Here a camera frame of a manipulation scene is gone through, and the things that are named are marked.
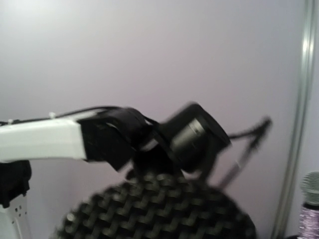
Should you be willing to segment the black microphone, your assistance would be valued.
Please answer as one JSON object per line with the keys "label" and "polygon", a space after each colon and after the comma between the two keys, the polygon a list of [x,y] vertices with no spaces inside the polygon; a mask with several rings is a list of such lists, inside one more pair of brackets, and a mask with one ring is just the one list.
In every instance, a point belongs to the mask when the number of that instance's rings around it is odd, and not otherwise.
{"label": "black microphone", "polygon": [[196,180],[148,174],[106,188],[68,212],[53,239],[255,239],[250,216]]}

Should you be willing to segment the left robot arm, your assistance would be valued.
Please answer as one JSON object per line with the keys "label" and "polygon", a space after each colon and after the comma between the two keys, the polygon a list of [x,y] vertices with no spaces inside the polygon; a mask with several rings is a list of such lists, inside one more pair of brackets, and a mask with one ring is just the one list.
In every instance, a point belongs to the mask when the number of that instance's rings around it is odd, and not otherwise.
{"label": "left robot arm", "polygon": [[220,124],[191,103],[158,123],[128,107],[92,107],[42,119],[0,124],[0,236],[29,239],[26,195],[32,160],[106,162],[133,174],[200,170],[205,180],[217,155],[230,145]]}

